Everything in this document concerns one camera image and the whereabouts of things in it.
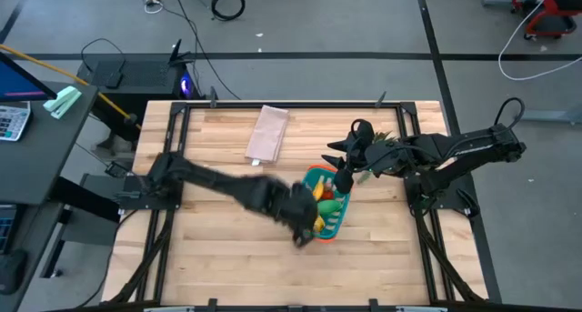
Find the black desk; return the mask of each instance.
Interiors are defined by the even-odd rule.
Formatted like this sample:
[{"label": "black desk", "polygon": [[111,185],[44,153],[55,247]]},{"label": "black desk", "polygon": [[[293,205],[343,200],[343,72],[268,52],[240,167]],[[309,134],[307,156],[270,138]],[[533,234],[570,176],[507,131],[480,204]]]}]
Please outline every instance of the black desk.
[{"label": "black desk", "polygon": [[45,84],[55,92],[75,86],[82,95],[60,120],[43,109],[44,102],[32,103],[34,118],[22,139],[15,143],[0,142],[0,165],[5,172],[0,181],[0,201],[27,204],[11,249],[22,248],[28,254],[25,277],[18,291],[0,295],[2,311],[18,309],[65,205],[80,207],[113,222],[119,219],[113,202],[59,176],[95,102],[96,87]]}]

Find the cloth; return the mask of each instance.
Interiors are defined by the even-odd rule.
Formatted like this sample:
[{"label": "cloth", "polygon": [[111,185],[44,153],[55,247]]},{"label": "cloth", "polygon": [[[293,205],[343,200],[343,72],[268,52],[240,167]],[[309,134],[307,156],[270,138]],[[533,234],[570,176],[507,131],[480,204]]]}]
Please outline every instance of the cloth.
[{"label": "cloth", "polygon": [[287,110],[263,106],[246,147],[245,156],[263,162],[275,162],[279,156],[288,118]]}]

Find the teal basket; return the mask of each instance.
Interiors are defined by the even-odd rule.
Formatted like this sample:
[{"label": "teal basket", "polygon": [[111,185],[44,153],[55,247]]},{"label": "teal basket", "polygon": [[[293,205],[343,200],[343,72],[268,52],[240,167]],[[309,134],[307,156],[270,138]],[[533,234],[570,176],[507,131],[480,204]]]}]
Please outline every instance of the teal basket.
[{"label": "teal basket", "polygon": [[[317,183],[322,180],[324,184],[333,184],[334,176],[336,171],[329,166],[314,165],[310,166],[307,170],[306,176],[303,178],[303,185],[313,191]],[[344,221],[344,215],[347,211],[347,205],[349,203],[349,193],[340,194],[337,192],[336,187],[334,188],[334,199],[343,201],[342,208],[327,216],[321,216],[326,222],[326,226],[321,230],[320,233],[314,232],[314,237],[332,240],[336,237],[339,228],[342,226],[342,221]]]}]

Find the desk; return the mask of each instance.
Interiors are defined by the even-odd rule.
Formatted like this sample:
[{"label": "desk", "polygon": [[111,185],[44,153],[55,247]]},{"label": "desk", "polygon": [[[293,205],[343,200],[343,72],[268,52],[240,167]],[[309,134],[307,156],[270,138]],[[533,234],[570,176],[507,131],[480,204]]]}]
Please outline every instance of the desk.
[{"label": "desk", "polygon": [[27,205],[12,249],[21,248],[28,255],[19,289],[9,296],[0,295],[3,311],[18,309],[65,203],[75,204],[63,199],[63,193],[56,193],[54,189],[72,184],[59,175],[97,94],[93,86],[45,84],[55,92],[75,86],[82,95],[60,120],[43,109],[44,102],[31,103],[34,118],[22,139],[15,143],[0,142],[0,164],[4,172],[0,201]]},{"label": "desk", "polygon": [[[148,105],[134,163],[138,174],[145,174],[163,150],[171,104]],[[300,181],[310,165],[325,163],[322,154],[337,156],[326,144],[344,139],[356,118],[370,121],[376,131],[399,134],[396,113],[387,109],[290,108],[277,162],[250,166],[245,151],[259,109],[232,105],[194,108],[186,140],[188,159],[230,174],[268,173],[292,183]],[[422,132],[446,132],[438,102],[416,102],[416,108]],[[119,230],[103,300],[114,296],[139,264],[149,214],[138,212]],[[486,297],[468,220],[453,211],[438,214],[451,262]],[[444,297],[436,263],[434,270],[439,297]],[[155,273],[153,265],[149,293]],[[220,306],[362,306],[373,297],[381,305],[427,304],[415,221],[409,215],[403,181],[372,177],[355,186],[336,241],[312,242],[303,249],[293,246],[286,228],[244,211],[232,198],[185,185],[174,219],[161,303],[206,305],[211,297]]]}]

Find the concrete floor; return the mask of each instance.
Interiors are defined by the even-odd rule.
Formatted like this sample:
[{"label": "concrete floor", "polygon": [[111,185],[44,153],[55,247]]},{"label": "concrete floor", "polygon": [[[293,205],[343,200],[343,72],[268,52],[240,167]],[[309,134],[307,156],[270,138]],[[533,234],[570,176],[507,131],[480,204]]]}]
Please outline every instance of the concrete floor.
[{"label": "concrete floor", "polygon": [[[18,1],[0,0],[0,28]],[[179,11],[176,0],[163,1],[168,9]],[[182,1],[207,52],[256,53],[260,48],[262,52],[430,53],[416,0],[246,0],[245,13],[228,23],[211,20],[198,0]],[[483,8],[480,0],[426,3],[441,53],[497,54],[520,22],[507,10]],[[228,5],[224,2],[223,8],[232,8]],[[178,38],[184,41],[183,50],[193,50],[189,31],[180,17],[144,13],[142,0],[26,0],[5,44],[28,54],[78,54],[89,41],[106,37],[126,53],[167,53]],[[582,53],[581,38],[581,31],[557,41],[526,42],[519,35],[508,52],[577,54]],[[115,50],[99,44],[87,52]],[[72,73],[80,65],[78,60],[47,62]],[[35,65],[19,64],[40,79],[64,81]],[[253,59],[213,64],[244,99],[377,99],[385,90],[386,99],[442,99],[430,59]],[[560,64],[507,62],[504,66],[511,75],[531,75]],[[227,98],[206,62],[197,66],[203,90],[214,86],[221,98]],[[519,96],[537,109],[566,109],[581,99],[582,64],[529,82],[505,79],[496,62],[446,61],[444,68],[462,131],[491,125],[509,96]],[[512,106],[507,115],[516,111]],[[582,145],[582,129],[523,122],[515,130],[528,146],[522,160],[484,166],[473,173],[503,302],[582,308],[578,238],[582,207],[577,183],[582,157],[569,148]],[[79,142],[87,147],[105,136],[103,125],[89,119]],[[75,148],[64,174],[78,180],[84,172],[103,172],[103,167]],[[35,280],[21,311],[74,307],[84,301],[105,272],[109,249],[66,247],[58,266],[65,275]]]}]

